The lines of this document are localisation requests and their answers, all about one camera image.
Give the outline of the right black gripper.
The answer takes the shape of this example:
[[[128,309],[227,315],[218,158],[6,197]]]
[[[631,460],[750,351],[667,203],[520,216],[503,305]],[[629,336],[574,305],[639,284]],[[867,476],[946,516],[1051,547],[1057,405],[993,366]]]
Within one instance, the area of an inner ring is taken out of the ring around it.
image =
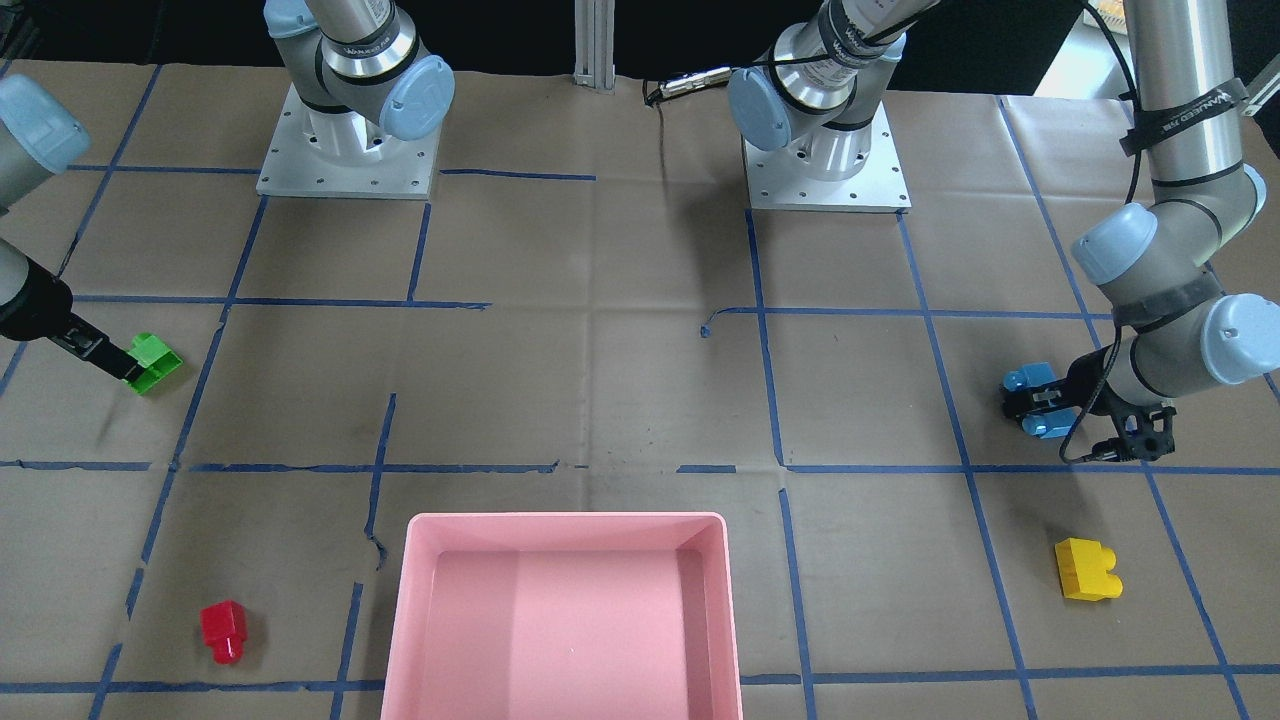
[[[47,338],[110,377],[138,380],[145,369],[97,327],[72,320],[70,288],[26,255],[3,255],[1,334],[19,342]]]

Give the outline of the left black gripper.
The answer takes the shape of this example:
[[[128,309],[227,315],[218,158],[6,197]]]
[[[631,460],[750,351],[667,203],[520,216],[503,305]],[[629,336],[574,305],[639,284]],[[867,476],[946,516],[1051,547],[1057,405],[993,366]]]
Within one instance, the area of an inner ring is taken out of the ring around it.
[[[1121,398],[1108,387],[1114,365],[1114,352],[1093,352],[1073,361],[1065,378],[1006,375],[1001,387],[1004,415],[1016,423],[1034,418],[1046,425],[1071,424],[1065,445],[1071,443],[1087,416],[1108,418],[1115,436],[1094,443],[1088,454],[1066,456],[1066,462],[1156,461],[1172,454],[1176,409]]]

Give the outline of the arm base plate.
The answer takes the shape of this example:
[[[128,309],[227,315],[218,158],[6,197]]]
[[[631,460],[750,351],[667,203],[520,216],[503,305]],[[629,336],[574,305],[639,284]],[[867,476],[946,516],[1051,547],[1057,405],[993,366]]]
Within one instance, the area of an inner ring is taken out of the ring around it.
[[[855,131],[819,127],[776,151],[742,141],[754,210],[895,214],[913,206],[883,105]]]
[[[440,136],[436,128],[403,141],[355,111],[315,110],[291,86],[256,191],[273,197],[426,201]]]

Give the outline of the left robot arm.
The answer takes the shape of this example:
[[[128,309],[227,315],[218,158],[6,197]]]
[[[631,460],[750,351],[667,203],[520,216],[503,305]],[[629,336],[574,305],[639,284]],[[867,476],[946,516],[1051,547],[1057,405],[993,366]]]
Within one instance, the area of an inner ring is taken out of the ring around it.
[[[758,60],[733,68],[730,109],[762,151],[859,131],[876,110],[905,33],[931,1],[826,1]],[[1071,254],[1112,306],[1114,341],[1064,377],[1044,364],[1010,372],[1002,414],[1066,451],[1089,415],[1112,438],[1088,462],[1153,461],[1174,451],[1176,398],[1238,386],[1277,368],[1277,305],[1226,293],[1206,263],[1260,214],[1266,183],[1244,161],[1245,86],[1222,1],[1129,1],[1133,126],[1125,155],[1147,158],[1153,200],[1125,201]]]

